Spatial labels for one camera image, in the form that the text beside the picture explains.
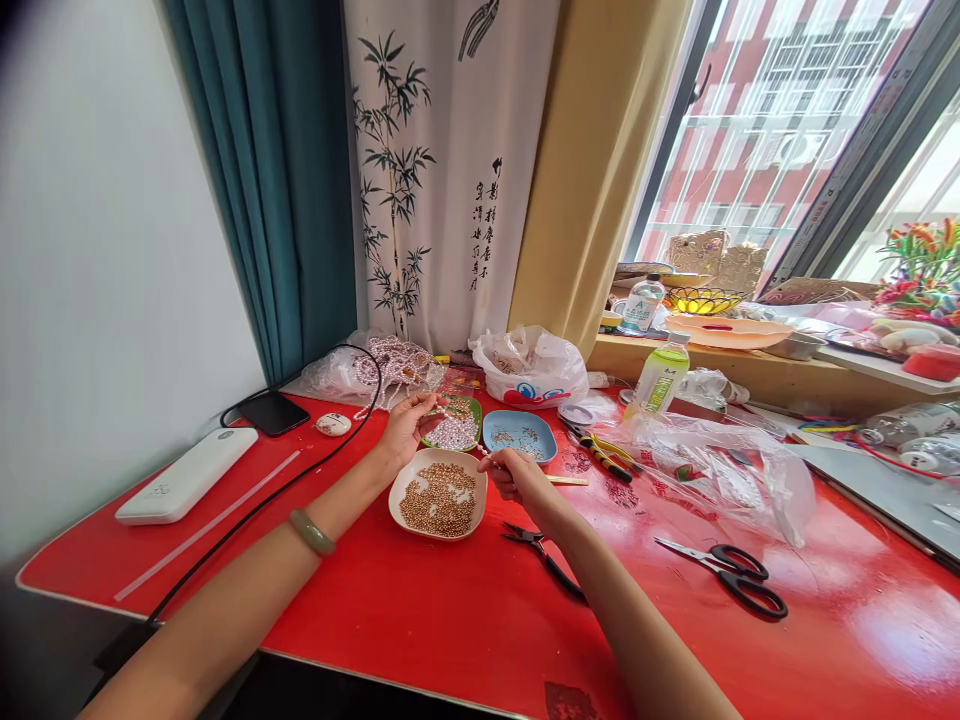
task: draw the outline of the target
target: chinese characters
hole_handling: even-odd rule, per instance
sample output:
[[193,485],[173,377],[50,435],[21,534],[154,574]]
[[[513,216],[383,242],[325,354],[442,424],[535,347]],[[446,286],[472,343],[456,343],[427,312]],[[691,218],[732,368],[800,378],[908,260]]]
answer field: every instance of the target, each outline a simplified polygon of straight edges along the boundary
[[473,263],[471,272],[473,278],[470,282],[470,292],[477,289],[477,281],[489,274],[487,267],[492,256],[491,248],[493,246],[493,228],[497,221],[497,199],[500,196],[500,170],[503,167],[503,158],[497,158],[493,161],[493,180],[489,186],[484,185],[483,181],[477,183],[476,197],[474,202],[479,203],[473,208],[471,219],[476,221],[476,230],[470,236],[475,241],[473,250],[470,253],[470,262]]

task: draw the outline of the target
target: pink plate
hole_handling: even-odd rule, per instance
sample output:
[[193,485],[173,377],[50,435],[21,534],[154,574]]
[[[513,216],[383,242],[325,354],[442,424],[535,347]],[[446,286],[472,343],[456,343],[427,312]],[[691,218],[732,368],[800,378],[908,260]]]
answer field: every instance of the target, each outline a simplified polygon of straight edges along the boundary
[[731,350],[759,350],[776,345],[796,328],[761,320],[668,315],[667,329],[689,333],[690,342],[697,345]]

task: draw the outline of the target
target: water bottle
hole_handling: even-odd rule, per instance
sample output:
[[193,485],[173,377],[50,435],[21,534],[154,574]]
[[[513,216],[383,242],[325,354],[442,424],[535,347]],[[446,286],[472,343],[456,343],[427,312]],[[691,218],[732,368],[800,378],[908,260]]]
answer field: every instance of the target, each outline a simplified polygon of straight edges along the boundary
[[649,412],[666,412],[670,409],[673,396],[680,389],[680,383],[690,369],[690,356],[687,355],[687,333],[670,333],[667,344],[652,353],[643,364],[643,372],[633,393],[633,400],[624,411],[629,419],[641,409]]
[[660,274],[647,275],[630,290],[627,303],[623,308],[620,329],[630,334],[644,333],[649,330],[657,308],[660,307],[663,296],[666,294],[666,288],[660,282]]
[[878,445],[900,447],[905,442],[938,435],[960,427],[960,401],[913,403],[874,415],[866,422],[863,438]]
[[960,475],[960,433],[906,442],[900,446],[900,462],[938,475]]

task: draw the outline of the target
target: jade bangle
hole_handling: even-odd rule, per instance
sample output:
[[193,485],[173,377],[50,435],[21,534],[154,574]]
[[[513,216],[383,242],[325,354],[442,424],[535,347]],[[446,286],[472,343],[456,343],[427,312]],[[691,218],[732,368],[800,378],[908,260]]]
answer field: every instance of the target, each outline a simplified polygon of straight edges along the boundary
[[337,544],[320,532],[313,520],[300,508],[290,513],[290,524],[300,533],[303,541],[318,555],[329,557],[336,552]]

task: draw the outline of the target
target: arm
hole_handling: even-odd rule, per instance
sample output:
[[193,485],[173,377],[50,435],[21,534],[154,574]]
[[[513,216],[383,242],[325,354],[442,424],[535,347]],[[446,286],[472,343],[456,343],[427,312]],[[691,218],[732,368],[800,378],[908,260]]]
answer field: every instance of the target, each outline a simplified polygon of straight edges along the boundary
[[532,459],[501,450],[478,469],[489,471],[503,498],[521,503],[560,548],[610,643],[638,716],[740,717],[613,551]]
[[[373,451],[305,508],[325,535],[339,540],[410,461],[443,419],[424,417],[437,402],[422,393],[394,408]],[[80,717],[196,717],[319,566],[320,557],[289,523],[275,528],[190,598]]]

